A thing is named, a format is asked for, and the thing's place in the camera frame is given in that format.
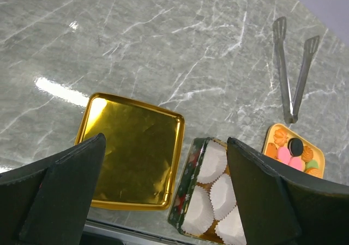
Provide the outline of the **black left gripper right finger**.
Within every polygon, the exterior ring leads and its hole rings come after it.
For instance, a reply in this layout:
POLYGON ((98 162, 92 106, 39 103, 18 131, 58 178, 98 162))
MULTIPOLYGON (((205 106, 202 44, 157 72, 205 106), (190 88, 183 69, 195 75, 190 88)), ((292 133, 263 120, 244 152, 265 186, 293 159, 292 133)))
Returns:
POLYGON ((348 186, 323 180, 227 139, 247 244, 348 244, 348 186))

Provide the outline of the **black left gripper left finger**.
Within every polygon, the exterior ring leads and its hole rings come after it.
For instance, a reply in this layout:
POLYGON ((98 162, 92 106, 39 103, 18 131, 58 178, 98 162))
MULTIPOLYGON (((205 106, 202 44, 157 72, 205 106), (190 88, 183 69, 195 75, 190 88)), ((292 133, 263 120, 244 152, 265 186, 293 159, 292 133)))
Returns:
POLYGON ((79 244, 105 148, 99 133, 1 173, 1 244, 79 244))

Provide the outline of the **black sandwich cookie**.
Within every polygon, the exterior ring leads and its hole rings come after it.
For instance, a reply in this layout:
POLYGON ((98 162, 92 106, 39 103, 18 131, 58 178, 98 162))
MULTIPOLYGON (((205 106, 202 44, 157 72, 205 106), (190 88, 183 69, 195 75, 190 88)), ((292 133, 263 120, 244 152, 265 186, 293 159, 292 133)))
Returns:
POLYGON ((288 150, 291 156, 299 157, 303 153, 304 145, 299 138, 291 138, 288 142, 288 150))

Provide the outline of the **metal serving tongs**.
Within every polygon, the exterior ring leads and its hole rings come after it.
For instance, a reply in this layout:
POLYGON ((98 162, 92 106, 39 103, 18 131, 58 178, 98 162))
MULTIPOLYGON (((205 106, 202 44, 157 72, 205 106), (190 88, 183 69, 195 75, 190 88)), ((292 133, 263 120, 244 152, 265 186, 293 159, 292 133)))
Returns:
POLYGON ((303 60, 298 76, 297 86, 294 95, 291 95, 290 82, 287 75, 284 41, 286 38, 287 20, 282 16, 277 18, 272 25, 274 51, 276 66, 279 72, 280 89, 284 120, 287 124, 294 124, 298 121, 299 109, 303 99, 306 81, 314 55, 320 44, 318 35, 307 39, 303 47, 303 60))

